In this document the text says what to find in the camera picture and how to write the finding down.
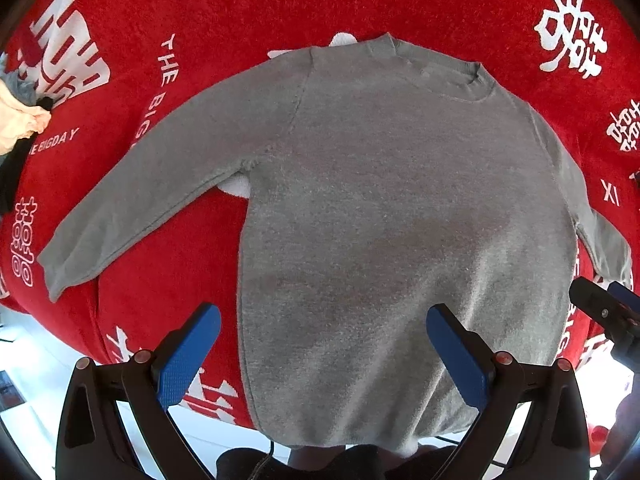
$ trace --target white floor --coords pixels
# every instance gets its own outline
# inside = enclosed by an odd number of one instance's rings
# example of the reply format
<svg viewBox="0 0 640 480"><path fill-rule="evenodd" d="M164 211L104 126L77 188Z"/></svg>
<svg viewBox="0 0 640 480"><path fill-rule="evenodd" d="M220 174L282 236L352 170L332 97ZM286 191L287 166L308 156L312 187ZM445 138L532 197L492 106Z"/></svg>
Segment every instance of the white floor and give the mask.
<svg viewBox="0 0 640 480"><path fill-rule="evenodd" d="M0 342L0 370L7 371L27 401L24 405L0 413L0 417L42 480L54 480L55 447L62 405L73 367L82 356L49 334L31 316L0 307L0 317L4 324L0 337L15 340L13 343ZM620 388L614 389L614 393L622 399L623 392L620 392ZM595 405L601 399L590 400ZM614 413L615 406L600 410L597 423L611 423L611 413ZM152 478L161 480L162 475L145 445L129 405L121 403L120 412L145 472ZM253 447L269 451L270 441L257 431L226 424L181 406L172 407L170 413L194 452L214 475L216 460L227 449ZM526 407L516 412L507 437L495 457L498 462L508 460L525 417ZM462 435L447 437L459 441ZM435 439L422 442L436 446L448 445ZM286 463L289 448L276 445L275 456ZM500 468L491 466L485 479L492 479L500 473Z"/></svg>

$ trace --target crew neckline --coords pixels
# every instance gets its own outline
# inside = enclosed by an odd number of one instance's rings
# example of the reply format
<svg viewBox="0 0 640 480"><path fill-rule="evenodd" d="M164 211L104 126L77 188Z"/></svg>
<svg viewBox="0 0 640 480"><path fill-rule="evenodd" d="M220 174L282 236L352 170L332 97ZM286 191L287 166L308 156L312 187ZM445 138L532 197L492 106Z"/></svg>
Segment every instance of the crew neckline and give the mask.
<svg viewBox="0 0 640 480"><path fill-rule="evenodd" d="M377 60L398 60L395 67L402 77L411 83L453 99L478 102L488 97L496 80L487 72L482 63L477 61L464 61L447 56L440 52L418 46L407 41L394 38L386 33L375 40L364 42L370 54ZM425 77L426 67L437 65L450 70L455 70L463 75L473 77L467 84L451 84L443 88L441 84L434 88L428 77Z"/></svg>

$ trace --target sweater sleeve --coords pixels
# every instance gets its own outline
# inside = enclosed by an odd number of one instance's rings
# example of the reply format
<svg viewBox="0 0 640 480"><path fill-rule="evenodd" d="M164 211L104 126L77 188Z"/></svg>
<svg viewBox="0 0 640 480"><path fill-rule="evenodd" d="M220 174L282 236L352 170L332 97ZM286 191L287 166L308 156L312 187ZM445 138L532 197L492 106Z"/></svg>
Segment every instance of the sweater sleeve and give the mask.
<svg viewBox="0 0 640 480"><path fill-rule="evenodd" d="M66 216L38 256L51 301L210 188L248 170L292 127L310 49L278 56L194 96L160 121Z"/></svg>
<svg viewBox="0 0 640 480"><path fill-rule="evenodd" d="M580 167L551 126L530 108L542 147L548 153L554 176L574 222L577 235L589 253L594 271L606 280L631 285L631 247L622 234L589 204Z"/></svg>

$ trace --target red fleece surface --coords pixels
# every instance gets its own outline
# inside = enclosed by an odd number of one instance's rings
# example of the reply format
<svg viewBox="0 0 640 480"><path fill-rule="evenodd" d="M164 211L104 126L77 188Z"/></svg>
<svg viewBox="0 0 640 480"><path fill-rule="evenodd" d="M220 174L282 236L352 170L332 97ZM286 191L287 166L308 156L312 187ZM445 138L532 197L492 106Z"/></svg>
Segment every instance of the red fleece surface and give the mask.
<svg viewBox="0 0 640 480"><path fill-rule="evenodd" d="M629 112L619 119L631 100L640 102L640 45L609 0L583 0L581 11L590 12L597 27L583 14L572 37L553 51L544 50L534 27L545 9L558 6L553 0L38 0L8 45L8 67L21 62L35 67L30 72L40 74L39 92L70 96L56 106L28 158L17 198L29 204L33 197L32 205L2 219L0 270L10 293L4 302L33 314L60 339L100 362L152 348L200 301L215 303L222 311L223 331L187 401L201 413L252 428L236 325L238 243L246 200L209 191L97 280L69 289L55 304L47 299L42 269L31 256L39 254L58 223L127 153L136 136L153 135L153 126L175 107L264 62L270 50L325 46L338 32L359 41L390 32L481 61L554 127L584 171L592 205L637 253L639 193L628 176L640 169L640 156L636 150L620 151L616 136L620 128L627 128L625 135L635 128ZM570 16L564 22L571 28ZM550 23L552 34L556 25ZM586 37L580 24L589 25ZM594 53L594 30L602 30L606 52ZM571 38L584 38L584 47L601 67L599 75L583 78L578 72L585 52L574 68L565 53L555 70L540 69ZM104 84L81 92L92 80ZM616 131L610 128L611 113L620 122ZM585 257L581 253L580 273L593 277ZM589 323L580 313L572 316L562 354L576 364Z"/></svg>

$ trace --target beige cloth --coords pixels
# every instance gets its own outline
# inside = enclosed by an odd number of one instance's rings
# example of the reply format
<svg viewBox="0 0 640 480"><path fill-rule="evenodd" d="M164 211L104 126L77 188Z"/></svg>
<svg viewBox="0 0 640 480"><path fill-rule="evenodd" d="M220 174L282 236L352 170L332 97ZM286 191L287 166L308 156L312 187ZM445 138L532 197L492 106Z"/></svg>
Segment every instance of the beige cloth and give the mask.
<svg viewBox="0 0 640 480"><path fill-rule="evenodd" d="M49 125L51 113L40 106L25 106L0 80L0 155L9 153L18 139L41 134Z"/></svg>

